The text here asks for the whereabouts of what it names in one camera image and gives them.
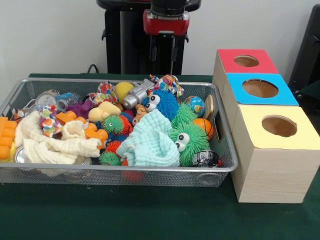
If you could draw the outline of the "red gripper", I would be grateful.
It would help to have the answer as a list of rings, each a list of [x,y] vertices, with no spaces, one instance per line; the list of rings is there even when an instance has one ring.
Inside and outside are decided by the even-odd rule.
[[[174,62],[176,60],[176,37],[184,36],[190,24],[190,14],[185,11],[179,16],[161,16],[153,13],[151,10],[143,12],[143,29],[147,35],[150,35],[150,60],[157,59],[157,37],[159,34],[171,34],[171,64],[170,72],[173,72]]]

